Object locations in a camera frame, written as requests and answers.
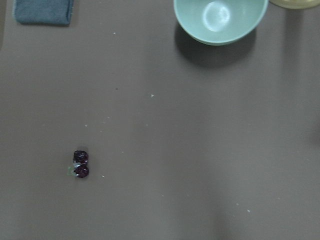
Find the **mint green bowl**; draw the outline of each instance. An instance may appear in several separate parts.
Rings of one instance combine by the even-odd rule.
[[[181,27],[207,45],[226,45],[250,33],[261,21],[268,0],[173,0]]]

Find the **bowl rim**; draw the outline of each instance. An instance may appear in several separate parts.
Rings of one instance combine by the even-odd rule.
[[[177,2],[179,0],[173,0],[173,8],[174,8],[174,13],[175,13],[175,17],[176,19],[178,20],[180,26],[183,28],[183,30],[185,30],[191,37],[193,37],[194,39],[200,41],[200,42],[203,42],[203,43],[208,43],[208,44],[227,44],[227,43],[233,43],[235,42],[236,40],[239,40],[241,38],[243,38],[244,36],[246,36],[247,34],[249,34],[252,30],[254,30],[258,24],[261,22],[262,18],[265,16],[266,14],[266,11],[268,9],[268,4],[269,4],[269,0],[262,0],[264,1],[263,3],[263,7],[262,7],[262,10],[260,12],[260,15],[259,17],[256,19],[256,21],[254,22],[254,24],[248,28],[247,31],[245,31],[244,33],[236,36],[236,37],[233,37],[233,38],[229,38],[229,39],[226,39],[226,40],[222,40],[222,41],[212,41],[212,40],[207,40],[207,39],[204,39],[204,38],[200,38],[200,37],[197,37],[193,34],[191,34],[187,29],[186,27],[184,26],[183,22],[181,21],[181,18],[179,16],[179,13],[178,13],[178,9],[177,9]]]

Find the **folded cloth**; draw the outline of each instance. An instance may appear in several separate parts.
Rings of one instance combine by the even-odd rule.
[[[13,17],[21,24],[68,25],[74,0],[14,0]]]

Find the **gray table surface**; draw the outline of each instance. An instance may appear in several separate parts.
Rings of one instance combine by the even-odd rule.
[[[320,7],[206,46],[172,0],[0,3],[1,240],[319,240]],[[90,175],[67,175],[87,150]]]

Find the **dark purple candy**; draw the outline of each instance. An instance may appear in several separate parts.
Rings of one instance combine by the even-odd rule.
[[[75,151],[73,153],[73,163],[86,166],[88,164],[89,155],[85,151]]]
[[[89,168],[87,168],[84,165],[80,165],[80,166],[76,167],[73,171],[75,172],[75,175],[81,179],[85,178],[89,174]]]

